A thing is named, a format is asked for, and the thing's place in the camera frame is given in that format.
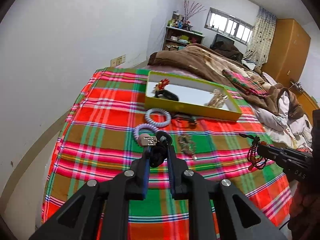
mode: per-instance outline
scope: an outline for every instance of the person's hand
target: person's hand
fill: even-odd
[[[320,239],[320,193],[313,192],[310,186],[298,183],[289,210],[293,240]]]

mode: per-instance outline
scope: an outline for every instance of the patterned curtain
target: patterned curtain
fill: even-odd
[[[267,63],[275,29],[276,16],[260,7],[244,59],[255,62],[259,69]]]

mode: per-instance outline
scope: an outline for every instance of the wooden wardrobe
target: wooden wardrobe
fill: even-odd
[[[307,59],[310,37],[294,19],[276,21],[268,62],[262,71],[285,87],[298,81]]]

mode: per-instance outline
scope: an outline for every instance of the window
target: window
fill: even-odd
[[[253,30],[253,26],[250,24],[213,8],[209,10],[204,27],[222,33],[245,45],[248,44]]]

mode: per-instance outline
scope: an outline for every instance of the tiled floor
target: tiled floor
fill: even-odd
[[[57,137],[58,133],[23,174],[4,212],[3,219],[18,240],[27,240],[35,231],[45,186],[44,171]]]

